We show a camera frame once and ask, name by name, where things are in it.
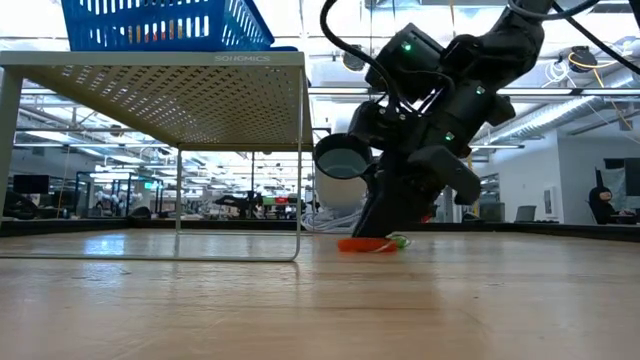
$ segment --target black cable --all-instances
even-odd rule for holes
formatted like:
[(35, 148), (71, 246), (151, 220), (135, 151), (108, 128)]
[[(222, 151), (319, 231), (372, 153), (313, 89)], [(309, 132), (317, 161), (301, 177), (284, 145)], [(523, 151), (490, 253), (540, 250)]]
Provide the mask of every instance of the black cable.
[(389, 107), (398, 108), (400, 106), (400, 91), (387, 70), (385, 70), (385, 68), (371, 56), (342, 41), (331, 31), (331, 29), (329, 29), (329, 25), (327, 25), (327, 15), (329, 14), (331, 7), (333, 7), (337, 1), (338, 0), (327, 0), (322, 6), (322, 11), (320, 11), (320, 28), (322, 29), (324, 36), (326, 36), (326, 38), (338, 48), (371, 65), (371, 67), (376, 70), (380, 76), (382, 76), (382, 79), (387, 85), (387, 92), (389, 93)]
[(595, 6), (597, 3), (599, 3), (600, 0), (585, 0), (583, 3), (581, 3), (580, 5), (577, 5), (575, 7), (572, 7), (569, 10), (557, 10), (556, 14), (540, 14), (540, 13), (534, 13), (531, 12), (529, 10), (523, 9), (521, 8), (519, 5), (517, 5), (515, 3), (514, 0), (508, 0), (507, 2), (507, 6), (509, 7), (509, 9), (511, 9), (511, 11), (513, 11), (514, 13), (520, 15), (520, 16), (524, 16), (530, 19), (535, 19), (535, 20), (540, 20), (540, 21), (548, 21), (548, 20), (563, 20), (563, 19), (568, 19), (574, 15), (577, 15), (585, 10), (587, 10), (588, 8)]
[[(553, 9), (556, 10), (557, 12), (563, 11), (562, 7), (555, 2), (553, 3)], [(608, 47), (605, 43), (603, 43), (600, 39), (598, 39), (595, 35), (593, 35), (589, 30), (585, 29), (584, 26), (580, 25), (580, 23), (577, 22), (574, 18), (568, 17), (565, 20), (567, 20), (569, 24), (571, 24), (574, 28), (576, 28), (576, 30), (580, 31), (580, 33), (584, 35), (587, 39), (589, 39), (592, 43), (596, 44), (596, 46), (599, 47), (602, 51), (604, 51), (607, 55), (611, 56), (614, 60), (624, 65), (629, 70), (640, 75), (640, 68), (638, 68), (631, 61), (623, 58), (622, 56), (620, 56), (620, 54), (618, 54), (617, 52), (612, 50), (610, 47)]]

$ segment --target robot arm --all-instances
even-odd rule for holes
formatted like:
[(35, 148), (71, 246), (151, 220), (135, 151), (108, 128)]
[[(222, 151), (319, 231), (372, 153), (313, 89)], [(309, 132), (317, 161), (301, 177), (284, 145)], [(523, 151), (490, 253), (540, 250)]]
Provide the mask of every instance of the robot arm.
[[(321, 15), (334, 43), (340, 40), (326, 15), (336, 1), (328, 0)], [(536, 13), (547, 13), (553, 2), (516, 1)], [(389, 93), (389, 105), (361, 104), (347, 134), (324, 138), (314, 151), (326, 175), (367, 183), (354, 237), (384, 237), (419, 221), (445, 186), (457, 191), (458, 204), (478, 199), (480, 180), (459, 159), (470, 154), (468, 143), (484, 122), (496, 126), (515, 116), (509, 99), (496, 92), (533, 68), (543, 41), (540, 20), (508, 8), (487, 34), (457, 36), (447, 48), (413, 24), (389, 41), (365, 78)], [(419, 100), (420, 111), (400, 105)], [(379, 161), (372, 161), (370, 147), (383, 150)]]

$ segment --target wire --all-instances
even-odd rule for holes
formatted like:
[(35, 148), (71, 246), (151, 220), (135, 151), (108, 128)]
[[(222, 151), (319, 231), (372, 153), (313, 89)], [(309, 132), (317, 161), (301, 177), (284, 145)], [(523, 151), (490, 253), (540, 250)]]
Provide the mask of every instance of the wire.
[(331, 10), (333, 5), (335, 5), (337, 1), (338, 0), (327, 0), (322, 6), (322, 10), (320, 11), (320, 28), (322, 29), (322, 33), (329, 41), (331, 41), (331, 43), (333, 43), (338, 48), (371, 65), (371, 67), (376, 70), (378, 74), (380, 74), (385, 84), (387, 85), (387, 91), (389, 93), (389, 106), (398, 108), (400, 106), (400, 91), (398, 90), (396, 83), (391, 78), (389, 72), (387, 72), (387, 70), (374, 58), (342, 41), (342, 39), (336, 36), (331, 31), (331, 29), (329, 29), (329, 25), (327, 24), (327, 16), (329, 15), (329, 10)]
[(602, 64), (602, 65), (587, 65), (587, 64), (583, 64), (583, 63), (580, 63), (580, 62), (577, 62), (577, 61), (573, 60), (573, 55), (575, 55), (575, 54), (576, 53), (569, 54), (569, 57), (568, 57), (569, 61), (571, 63), (576, 64), (576, 65), (578, 65), (580, 67), (583, 67), (585, 69), (593, 69), (593, 70), (595, 70), (595, 69), (604, 69), (604, 68), (609, 67), (611, 65), (618, 64), (617, 61), (610, 61), (610, 62), (608, 62), (606, 64)]
[(455, 0), (449, 0), (449, 11), (451, 12), (451, 28), (453, 30), (453, 37), (456, 37), (456, 10)]
[[(596, 71), (596, 70), (593, 70), (593, 71), (594, 71), (594, 73), (596, 73), (596, 78), (598, 79), (598, 83), (600, 83), (600, 86), (603, 86), (603, 85), (604, 85), (604, 82), (602, 82), (602, 79), (600, 78), (600, 75), (599, 75), (599, 74), (597, 74), (597, 71)], [(573, 85), (573, 87), (574, 87), (574, 88), (577, 88), (577, 87), (578, 87), (578, 85), (576, 85), (575, 81), (573, 81), (573, 79), (571, 78), (571, 76), (567, 76), (567, 80), (569, 80), (569, 82), (571, 83), (571, 85)], [(596, 114), (596, 116), (598, 116), (598, 117), (600, 118), (600, 120), (602, 120), (602, 121), (603, 121), (605, 124), (607, 124), (607, 125), (609, 125), (609, 124), (610, 124), (610, 122), (608, 122), (608, 121), (607, 121), (607, 119), (605, 119), (602, 115), (600, 115), (600, 113), (599, 113), (596, 109), (594, 109), (594, 108), (593, 108), (593, 106), (591, 106), (591, 104), (589, 104), (588, 102), (587, 102), (586, 104), (587, 104), (587, 106), (589, 107), (589, 109), (591, 109), (591, 111), (593, 111), (593, 113), (594, 113), (594, 114)], [(621, 117), (622, 117), (622, 113), (621, 113), (619, 110), (617, 111), (617, 113), (618, 113), (618, 116), (621, 116)], [(631, 128), (630, 124), (626, 121), (626, 119), (625, 119), (624, 121), (625, 121), (625, 123), (627, 124), (627, 126), (628, 126), (629, 128)], [(625, 133), (622, 133), (622, 135), (623, 135), (624, 137), (626, 137), (627, 139), (629, 139), (629, 140), (633, 141), (634, 143), (636, 143), (636, 144), (640, 145), (640, 141), (638, 141), (637, 139), (635, 139), (633, 136), (629, 136), (629, 135), (627, 135), (627, 134), (625, 134)]]
[[(561, 12), (563, 11), (562, 7), (560, 5), (558, 5), (557, 3), (553, 3), (553, 8), (558, 11)], [(604, 51), (607, 55), (611, 56), (614, 60), (618, 61), (620, 64), (624, 65), (625, 67), (627, 67), (629, 70), (633, 71), (634, 73), (640, 75), (640, 68), (638, 68), (637, 66), (635, 66), (633, 63), (631, 63), (629, 60), (623, 58), (622, 56), (620, 56), (620, 54), (618, 54), (617, 52), (615, 52), (614, 50), (612, 50), (611, 48), (609, 48), (605, 43), (602, 42), (602, 40), (598, 39), (595, 35), (593, 35), (589, 30), (587, 30), (584, 26), (582, 26), (579, 22), (577, 22), (575, 19), (573, 19), (572, 17), (568, 17), (565, 20), (567, 20), (567, 22), (569, 24), (571, 24), (574, 28), (576, 28), (576, 30), (578, 30), (582, 35), (584, 35), (584, 37), (586, 37), (587, 39), (589, 39), (589, 41), (591, 41), (592, 43), (594, 43), (597, 47), (599, 47), (602, 51)]]
[(596, 80), (598, 80), (598, 84), (600, 84), (600, 87), (604, 89), (604, 82), (602, 81), (600, 74), (598, 74), (598, 70), (593, 69), (593, 73), (596, 75)]
[(549, 20), (563, 20), (563, 19), (567, 19), (570, 18), (574, 15), (577, 15), (585, 10), (587, 10), (590, 7), (593, 7), (594, 5), (596, 5), (597, 3), (599, 3), (600, 0), (585, 0), (583, 3), (581, 3), (580, 5), (577, 5), (575, 7), (572, 7), (569, 10), (558, 10), (558, 9), (554, 9), (557, 11), (556, 14), (540, 14), (540, 13), (535, 13), (535, 12), (531, 12), (527, 9), (521, 8), (519, 5), (517, 5), (515, 3), (514, 0), (508, 0), (507, 5), (509, 7), (509, 9), (511, 9), (511, 11), (513, 11), (514, 13), (520, 15), (520, 16), (524, 16), (524, 17), (528, 17), (530, 19), (534, 19), (534, 20), (540, 20), (540, 21), (549, 21)]
[(449, 77), (446, 74), (436, 72), (436, 71), (428, 71), (428, 70), (409, 70), (409, 71), (402, 70), (402, 72), (405, 74), (428, 74), (431, 76), (439, 77), (445, 82), (444, 89), (447, 91), (447, 94), (446, 94), (447, 97), (453, 95), (453, 93), (456, 91), (456, 83), (453, 81), (451, 77)]
[[(598, 80), (598, 84), (600, 84), (600, 87), (604, 89), (604, 81), (602, 81), (602, 78), (600, 77), (598, 70), (593, 69), (593, 73), (596, 75), (596, 79)], [(610, 100), (610, 101), (611, 101), (611, 105), (613, 105), (613, 107), (616, 109), (616, 114), (618, 114), (620, 119), (624, 121), (624, 123), (627, 125), (627, 128), (632, 129), (632, 125), (624, 117), (624, 115), (622, 114), (622, 111), (620, 111), (620, 109), (618, 108), (618, 105), (616, 105), (616, 103), (613, 100)]]

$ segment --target wooden table surface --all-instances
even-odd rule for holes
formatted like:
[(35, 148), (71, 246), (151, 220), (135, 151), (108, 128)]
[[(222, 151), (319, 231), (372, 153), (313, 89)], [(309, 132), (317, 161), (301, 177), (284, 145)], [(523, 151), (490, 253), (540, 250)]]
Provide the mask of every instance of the wooden table surface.
[[(398, 254), (307, 237), (295, 264), (0, 260), (0, 358), (633, 359), (640, 245), (416, 233)], [(290, 252), (192, 236), (186, 253)], [(165, 230), (0, 239), (0, 251), (169, 253)]]

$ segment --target orange object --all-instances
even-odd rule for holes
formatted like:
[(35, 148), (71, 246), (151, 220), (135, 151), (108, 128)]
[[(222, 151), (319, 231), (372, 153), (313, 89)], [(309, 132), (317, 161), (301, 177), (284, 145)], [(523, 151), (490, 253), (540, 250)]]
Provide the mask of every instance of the orange object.
[(346, 238), (338, 240), (338, 249), (342, 252), (396, 252), (398, 246), (387, 238)]

